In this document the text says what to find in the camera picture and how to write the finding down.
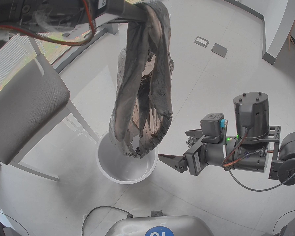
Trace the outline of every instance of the chair leg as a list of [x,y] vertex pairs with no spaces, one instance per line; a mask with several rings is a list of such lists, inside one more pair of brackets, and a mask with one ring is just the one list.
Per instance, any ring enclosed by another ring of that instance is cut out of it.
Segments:
[[40,176],[40,177],[44,177],[44,178],[47,178],[47,179],[50,179],[50,180],[55,180],[55,181],[59,181],[59,177],[57,175],[54,175],[54,174],[51,174],[51,173],[47,173],[47,172],[44,172],[40,169],[37,169],[35,167],[32,167],[26,163],[23,163],[23,162],[14,162],[14,161],[11,161],[10,164],[16,168],[19,168],[23,171],[27,171],[29,173],[32,173],[34,175],[37,175],[37,176]]
[[94,139],[96,143],[99,141],[99,136],[96,132],[92,130],[92,128],[87,124],[87,122],[84,120],[83,116],[80,114],[80,112],[76,109],[74,104],[71,100],[69,100],[67,104],[67,108],[73,114],[75,119],[82,125],[82,127],[90,134],[90,136]]

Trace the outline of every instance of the chair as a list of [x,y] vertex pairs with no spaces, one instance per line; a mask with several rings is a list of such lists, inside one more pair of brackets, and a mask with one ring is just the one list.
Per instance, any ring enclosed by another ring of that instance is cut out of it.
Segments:
[[37,56],[0,91],[0,162],[57,181],[57,175],[21,160],[70,113],[96,143],[99,136],[75,108],[68,88],[40,53],[35,40],[30,41]]

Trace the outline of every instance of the blue round sticker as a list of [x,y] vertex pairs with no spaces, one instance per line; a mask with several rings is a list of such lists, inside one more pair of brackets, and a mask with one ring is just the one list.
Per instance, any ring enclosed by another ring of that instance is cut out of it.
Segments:
[[174,236],[174,234],[167,227],[156,226],[148,230],[145,236]]

